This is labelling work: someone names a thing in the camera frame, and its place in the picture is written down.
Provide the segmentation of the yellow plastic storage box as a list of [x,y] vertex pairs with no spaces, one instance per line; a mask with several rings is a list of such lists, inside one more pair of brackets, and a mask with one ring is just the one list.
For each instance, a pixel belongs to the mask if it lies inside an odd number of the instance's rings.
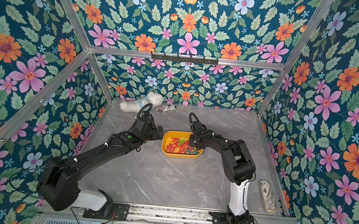
[[203,152],[189,145],[191,132],[167,131],[161,143],[161,150],[169,158],[197,159]]

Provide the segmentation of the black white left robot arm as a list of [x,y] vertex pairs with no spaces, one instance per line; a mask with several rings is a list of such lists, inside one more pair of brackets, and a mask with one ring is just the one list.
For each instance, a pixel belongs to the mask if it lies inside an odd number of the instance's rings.
[[71,206],[98,211],[107,203],[107,195],[81,189],[78,181],[99,166],[138,150],[148,141],[162,138],[163,128],[155,125],[151,115],[137,117],[129,130],[112,134],[96,148],[66,159],[49,160],[39,178],[37,191],[55,211]]

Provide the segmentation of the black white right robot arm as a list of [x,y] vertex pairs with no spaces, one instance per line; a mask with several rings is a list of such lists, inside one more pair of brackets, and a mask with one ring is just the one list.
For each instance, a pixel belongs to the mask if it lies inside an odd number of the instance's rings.
[[228,214],[240,218],[249,214],[248,187],[254,179],[256,166],[243,140],[229,140],[206,128],[200,120],[190,122],[189,145],[197,149],[211,148],[221,155],[224,173],[231,183]]

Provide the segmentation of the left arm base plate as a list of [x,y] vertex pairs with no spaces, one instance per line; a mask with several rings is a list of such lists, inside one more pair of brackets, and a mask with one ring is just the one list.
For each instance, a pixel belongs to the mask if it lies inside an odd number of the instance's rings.
[[130,205],[120,203],[107,203],[100,210],[93,211],[88,209],[84,212],[84,218],[112,220],[112,221],[125,221],[129,214]]

